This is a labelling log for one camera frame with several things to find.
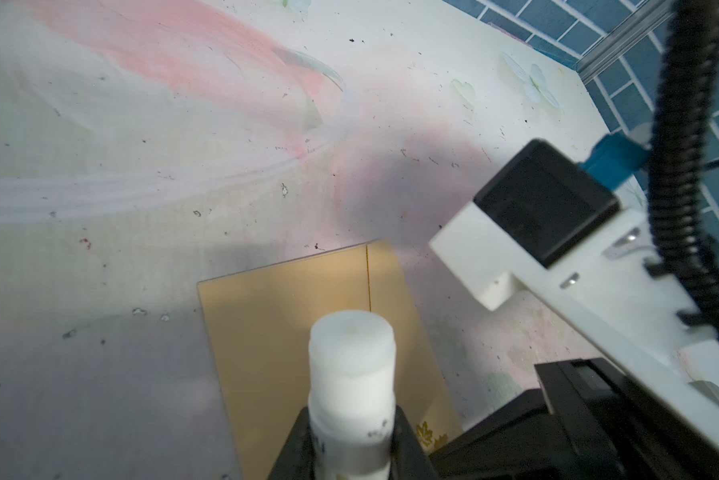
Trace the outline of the white glue stick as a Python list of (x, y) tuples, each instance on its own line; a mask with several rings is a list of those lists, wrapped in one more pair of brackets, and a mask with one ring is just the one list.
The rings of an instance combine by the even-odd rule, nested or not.
[(361, 310), (311, 327), (307, 399), (316, 479), (387, 479), (395, 427), (397, 344), (391, 324)]

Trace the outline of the yellow envelope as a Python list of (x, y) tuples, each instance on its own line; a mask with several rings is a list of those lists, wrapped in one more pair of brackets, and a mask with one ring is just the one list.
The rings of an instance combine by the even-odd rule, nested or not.
[(335, 311), (367, 310), (395, 330), (395, 395), (425, 452), (463, 432), (391, 244), (203, 281), (198, 293), (244, 478), (267, 478), (306, 405), (311, 326)]

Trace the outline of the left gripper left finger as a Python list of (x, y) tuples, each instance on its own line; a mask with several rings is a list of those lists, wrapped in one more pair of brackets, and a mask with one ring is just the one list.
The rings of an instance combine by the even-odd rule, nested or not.
[(267, 479), (314, 479), (314, 447), (307, 407), (297, 415)]

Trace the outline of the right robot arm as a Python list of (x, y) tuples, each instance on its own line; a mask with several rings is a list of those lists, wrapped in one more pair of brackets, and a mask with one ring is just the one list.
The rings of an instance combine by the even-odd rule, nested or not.
[(603, 137), (573, 163), (523, 147), (431, 240), (488, 310), (531, 292), (599, 356), (431, 454), (443, 479), (719, 479), (719, 398), (677, 352), (719, 354), (719, 248), (701, 224), (719, 1), (678, 1), (651, 143)]

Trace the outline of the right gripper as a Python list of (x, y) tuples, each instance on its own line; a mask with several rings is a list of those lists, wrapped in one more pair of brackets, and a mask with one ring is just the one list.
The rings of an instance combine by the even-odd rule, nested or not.
[(719, 479), (719, 452), (603, 358), (527, 390), (429, 459), (443, 479)]

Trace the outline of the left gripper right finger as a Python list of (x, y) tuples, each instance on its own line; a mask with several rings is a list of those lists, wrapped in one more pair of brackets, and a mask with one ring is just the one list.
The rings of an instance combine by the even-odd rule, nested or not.
[(401, 406), (395, 408), (391, 437), (391, 480), (439, 480)]

